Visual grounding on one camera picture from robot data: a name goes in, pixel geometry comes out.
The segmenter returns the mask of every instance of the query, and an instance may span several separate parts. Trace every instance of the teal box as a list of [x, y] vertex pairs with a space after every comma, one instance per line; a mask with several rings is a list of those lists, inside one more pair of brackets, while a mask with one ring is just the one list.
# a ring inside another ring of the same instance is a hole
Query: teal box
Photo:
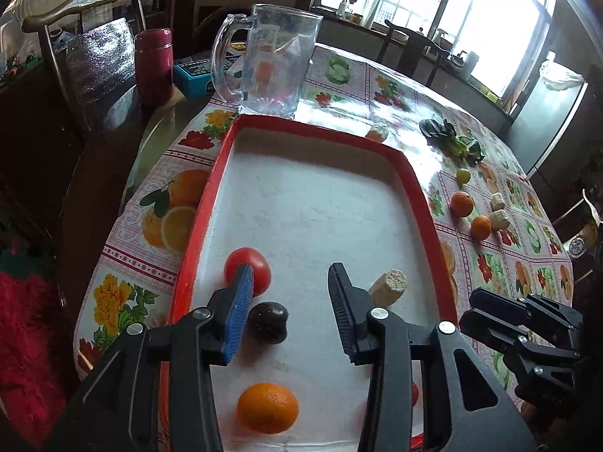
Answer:
[[[230, 69], [240, 56], [227, 56], [224, 60], [224, 73]], [[203, 95], [213, 95], [216, 91], [212, 83], [212, 60], [193, 61], [174, 66], [174, 85], [187, 99]]]

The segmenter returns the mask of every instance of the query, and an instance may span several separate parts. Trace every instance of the glass mug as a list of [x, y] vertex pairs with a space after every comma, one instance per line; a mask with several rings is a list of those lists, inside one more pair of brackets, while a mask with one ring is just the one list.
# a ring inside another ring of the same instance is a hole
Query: glass mug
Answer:
[[[212, 50], [212, 81], [226, 102], [239, 102], [241, 114], [292, 117], [306, 79], [323, 18], [284, 6], [258, 4], [251, 16], [229, 15]], [[224, 58], [232, 35], [249, 30], [240, 89], [224, 77]]]

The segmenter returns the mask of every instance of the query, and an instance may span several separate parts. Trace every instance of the floral tablecloth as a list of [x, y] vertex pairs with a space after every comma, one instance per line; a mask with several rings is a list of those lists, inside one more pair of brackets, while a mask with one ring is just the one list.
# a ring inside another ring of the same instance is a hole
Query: floral tablecloth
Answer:
[[[228, 72], [230, 79], [240, 76], [241, 68], [239, 60]], [[156, 327], [167, 319], [188, 228], [236, 115], [236, 107], [214, 97], [168, 147], [113, 226], [73, 336], [81, 376], [130, 323]], [[446, 119], [458, 134], [477, 138], [485, 160], [477, 166], [456, 164], [427, 144], [418, 122], [432, 118]], [[362, 136], [372, 124], [387, 125], [385, 144], [404, 152], [427, 198], [459, 317], [469, 309], [471, 291], [480, 286], [511, 298], [536, 292], [571, 302], [572, 265], [525, 173], [506, 144], [452, 102], [388, 68], [317, 45], [295, 119]], [[456, 221], [448, 203], [460, 189], [455, 174], [461, 166], [471, 171], [462, 190], [473, 197], [475, 208]], [[511, 225], [476, 243], [470, 222], [490, 214], [495, 192], [505, 199]], [[514, 376], [502, 356], [474, 346], [517, 401]]]

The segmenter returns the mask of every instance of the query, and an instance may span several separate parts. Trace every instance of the mug handle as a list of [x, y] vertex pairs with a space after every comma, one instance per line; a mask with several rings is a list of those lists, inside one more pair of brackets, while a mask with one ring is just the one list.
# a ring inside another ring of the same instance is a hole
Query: mug handle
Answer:
[[250, 31], [255, 23], [254, 16], [248, 17], [244, 14], [229, 14], [220, 30], [216, 35], [216, 40], [213, 42], [212, 49], [212, 82], [213, 86], [222, 97], [224, 102], [242, 101], [245, 98], [245, 93], [241, 89], [231, 90], [226, 84], [224, 77], [224, 60], [226, 57], [226, 49], [230, 44], [233, 34], [241, 29]]

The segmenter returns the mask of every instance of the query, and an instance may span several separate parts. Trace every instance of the thermos lid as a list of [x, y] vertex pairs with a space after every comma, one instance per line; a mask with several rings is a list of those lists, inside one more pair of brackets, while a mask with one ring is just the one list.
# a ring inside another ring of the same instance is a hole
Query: thermos lid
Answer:
[[172, 43], [172, 31], [169, 29], [151, 29], [136, 35], [134, 39], [137, 51], [149, 51], [165, 47]]

